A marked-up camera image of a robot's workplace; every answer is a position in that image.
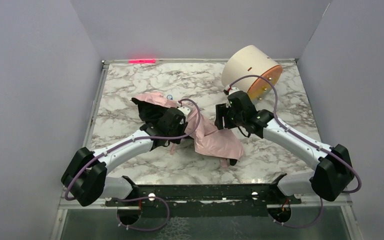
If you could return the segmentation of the pink folding umbrella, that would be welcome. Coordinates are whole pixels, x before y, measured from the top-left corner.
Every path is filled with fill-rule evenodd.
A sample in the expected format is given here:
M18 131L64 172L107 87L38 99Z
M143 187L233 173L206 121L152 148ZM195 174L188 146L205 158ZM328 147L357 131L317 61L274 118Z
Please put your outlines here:
M233 166L244 154L242 144L230 129L218 130L214 123L198 113L197 108L192 104L188 105L193 109L189 122L178 127L175 126L175 122L179 122L180 117L176 117L176 111L171 110L172 108L177 109L178 103L165 98L160 92L142 93L133 97L131 101L137 105L138 110L139 103L165 107L164 115L157 122L149 122L148 124L162 130L165 135L177 137L189 133L187 138L194 140L194 150L200 155L228 159Z

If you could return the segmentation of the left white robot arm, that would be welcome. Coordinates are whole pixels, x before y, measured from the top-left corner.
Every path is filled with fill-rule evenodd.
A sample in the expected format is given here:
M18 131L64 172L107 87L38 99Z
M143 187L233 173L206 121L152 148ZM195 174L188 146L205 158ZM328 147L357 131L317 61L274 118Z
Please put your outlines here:
M65 199L89 206L97 199L126 199L134 189L128 177L114 178L108 174L126 161L171 143L179 144L187 135L187 116L191 108L185 105L168 108L155 122L143 124L130 136L103 148L76 151L61 177L66 188Z

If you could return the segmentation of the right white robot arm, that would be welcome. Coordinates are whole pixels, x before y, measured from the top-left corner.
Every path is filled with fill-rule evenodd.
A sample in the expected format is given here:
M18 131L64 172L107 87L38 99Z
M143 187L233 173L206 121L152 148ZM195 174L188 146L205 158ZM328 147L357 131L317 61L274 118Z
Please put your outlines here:
M239 90L228 95L227 102L215 106L215 126L219 130L246 130L247 137L256 135L280 145L304 161L311 172L284 175L274 182L278 196L316 194L333 202L345 192L354 179L348 149L314 140L287 125L269 110L256 110L248 94Z

